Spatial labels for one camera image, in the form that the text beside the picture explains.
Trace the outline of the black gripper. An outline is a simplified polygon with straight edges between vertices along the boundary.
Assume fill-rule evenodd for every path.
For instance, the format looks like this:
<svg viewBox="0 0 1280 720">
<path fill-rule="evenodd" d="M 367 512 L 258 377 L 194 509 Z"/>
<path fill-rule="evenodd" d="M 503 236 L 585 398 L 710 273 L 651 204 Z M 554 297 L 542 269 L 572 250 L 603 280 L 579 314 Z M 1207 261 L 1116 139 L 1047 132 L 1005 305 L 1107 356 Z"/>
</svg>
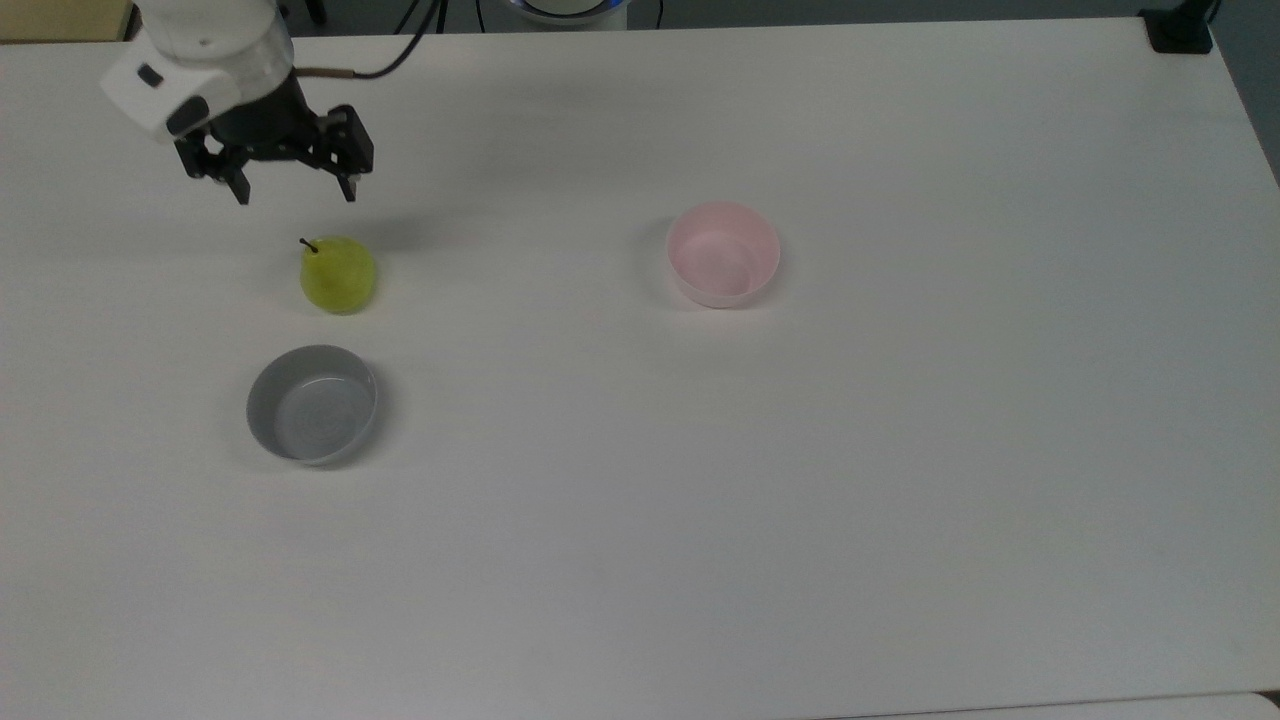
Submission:
<svg viewBox="0 0 1280 720">
<path fill-rule="evenodd" d="M 287 79 L 270 94 L 232 108 L 212 120 L 212 138 L 220 143 L 214 152 L 206 135 L 187 135 L 175 140 L 175 150 L 186 174 L 207 178 L 225 186 L 241 206 L 247 206 L 251 184 L 244 176 L 250 159 L 296 160 L 320 167 L 335 177 L 347 202 L 357 199 L 357 183 L 372 173 L 375 147 L 351 105 L 333 108 L 323 119 L 308 108 L 297 79 Z M 320 140 L 320 154 L 315 150 Z"/>
</svg>

